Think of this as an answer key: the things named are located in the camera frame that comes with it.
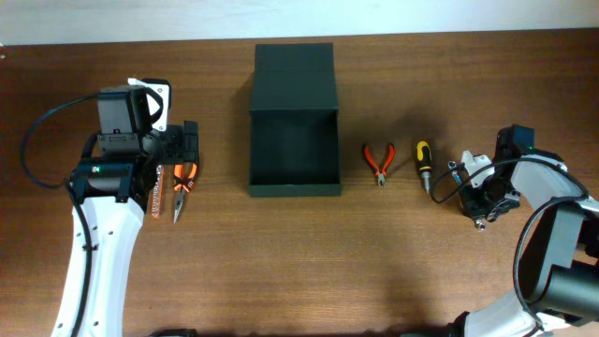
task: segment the yellow and black handle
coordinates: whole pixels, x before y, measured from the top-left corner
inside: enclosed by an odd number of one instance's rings
[[[428,142],[422,140],[416,146],[416,161],[419,173],[432,171],[431,146]]]

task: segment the cable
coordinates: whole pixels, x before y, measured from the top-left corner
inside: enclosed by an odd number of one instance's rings
[[[441,176],[439,176],[439,178],[437,178],[432,183],[432,186],[431,186],[431,199],[432,199],[432,201],[434,201],[437,204],[445,203],[448,200],[450,200],[451,198],[453,198],[456,194],[458,194],[459,191],[461,191],[466,186],[466,184],[468,182],[470,182],[474,177],[476,177],[480,173],[486,171],[487,169],[497,168],[499,166],[503,166],[503,165],[507,165],[507,164],[520,163],[520,162],[532,162],[532,163],[537,163],[537,164],[545,165],[545,166],[547,166],[547,167],[555,170],[556,172],[560,173],[564,178],[566,178],[571,183],[575,184],[578,187],[578,189],[580,189],[580,192],[581,192],[581,195],[577,196],[577,197],[572,196],[572,197],[552,198],[548,202],[546,202],[543,205],[541,205],[538,209],[536,209],[536,211],[533,212],[533,214],[531,215],[531,217],[526,222],[526,225],[524,225],[524,229],[520,233],[520,237],[519,237],[518,244],[517,244],[517,247],[516,247],[516,253],[514,254],[514,265],[513,265],[514,267],[512,269],[512,279],[514,281],[514,290],[516,292],[516,297],[518,298],[518,301],[519,301],[520,305],[522,306],[522,309],[534,319],[534,322],[536,324],[535,330],[533,331],[533,334],[534,334],[535,332],[537,332],[539,330],[544,331],[544,328],[543,328],[543,321],[541,320],[541,318],[539,318],[539,316],[535,312],[533,312],[533,310],[531,310],[531,308],[529,307],[529,305],[526,303],[526,300],[522,296],[522,291],[520,290],[518,272],[519,272],[520,255],[522,253],[522,248],[524,247],[524,243],[526,241],[526,237],[528,236],[528,233],[531,230],[531,228],[532,228],[532,226],[534,224],[534,221],[536,220],[536,218],[540,214],[542,214],[547,208],[552,207],[552,206],[556,206],[556,205],[564,203],[564,202],[576,202],[576,201],[582,201],[582,200],[587,199],[589,197],[589,191],[587,190],[587,188],[578,179],[576,179],[574,176],[572,176],[568,172],[564,171],[559,165],[551,164],[548,161],[545,161],[545,160],[542,160],[542,159],[538,159],[538,158],[526,158],[526,157],[523,158],[523,157],[520,157],[520,158],[512,158],[512,159],[500,160],[498,162],[486,165],[485,167],[477,170],[475,173],[473,173],[467,179],[465,179],[458,186],[458,188],[456,188],[451,193],[449,193],[445,198],[439,200],[439,199],[437,199],[434,196],[434,189],[437,186],[437,184],[441,180],[443,180],[444,177],[446,177],[447,175],[451,174],[453,171],[464,169],[464,165],[462,164],[462,165],[457,166],[457,167],[455,167],[453,169],[450,169],[447,172],[443,173]]]
[[[54,113],[56,113],[59,110],[62,110],[66,107],[70,107],[74,104],[86,101],[88,99],[92,99],[92,98],[96,98],[97,94],[93,94],[93,95],[87,95],[81,98],[77,98],[77,99],[73,99],[70,102],[66,102],[62,105],[59,105],[56,108],[52,108],[50,110],[48,110],[46,113],[44,113],[43,115],[41,115],[39,118],[37,118],[37,120],[29,127],[29,129],[27,130],[27,132],[25,133],[25,136],[22,139],[22,143],[21,143],[21,148],[20,148],[20,158],[21,158],[21,166],[22,166],[22,170],[25,172],[25,175],[27,176],[27,178],[29,178],[32,182],[42,186],[42,187],[46,187],[46,188],[50,188],[50,189],[57,189],[63,186],[63,182],[59,182],[59,183],[46,183],[46,182],[42,182],[40,181],[35,175],[33,175],[33,173],[31,173],[31,171],[29,170],[29,168],[27,167],[27,163],[25,161],[25,150],[27,149],[27,143],[29,142],[29,138],[31,138],[31,135],[33,135],[33,133],[36,131],[36,129],[48,118],[50,118]]]
[[[83,249],[85,250],[85,274],[83,275],[83,287],[81,288],[81,298],[79,303],[79,310],[77,311],[77,316],[75,318],[75,324],[73,325],[73,331],[71,333],[71,337],[76,337],[79,335],[79,329],[81,327],[81,322],[83,321],[83,314],[85,314],[85,304],[87,303],[87,292],[90,288],[90,278],[92,276],[92,236],[90,234],[90,228],[87,225],[87,220],[85,219],[85,214],[83,214],[83,210],[81,209],[81,205],[78,203],[75,197],[75,190],[71,187],[70,182],[65,182],[65,188],[68,193],[68,196],[73,203],[73,207],[75,207],[75,211],[77,212],[77,216],[79,217],[81,227],[83,228],[83,237],[85,238],[85,246]]]

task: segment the yellow screwdriver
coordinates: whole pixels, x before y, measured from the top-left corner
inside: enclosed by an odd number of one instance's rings
[[[418,163],[418,172],[422,183],[424,184],[424,190],[427,193],[431,193],[431,172],[432,172],[432,157],[431,157],[431,146],[429,143],[422,140],[416,146],[416,156]]]

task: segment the black box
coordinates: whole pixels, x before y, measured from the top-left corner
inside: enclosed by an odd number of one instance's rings
[[[332,44],[256,45],[250,196],[341,194]]]

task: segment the wooden table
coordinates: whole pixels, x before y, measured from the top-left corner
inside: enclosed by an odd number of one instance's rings
[[[254,45],[334,42],[343,195],[249,198]],[[48,335],[70,255],[64,190],[26,180],[18,147],[45,110],[127,77],[168,79],[170,122],[200,124],[201,176],[181,221],[147,216],[129,271],[124,335],[330,333],[444,325],[512,287],[526,204],[485,232],[456,201],[433,204],[411,159],[429,139],[437,171],[461,151],[493,155],[511,124],[534,127],[599,195],[599,30],[425,34],[4,48],[0,60],[0,334]],[[99,128],[95,103],[66,110],[32,139],[34,172],[59,180]],[[387,186],[364,141],[396,145]],[[441,190],[447,191],[452,183]],[[592,336],[598,324],[557,336]]]

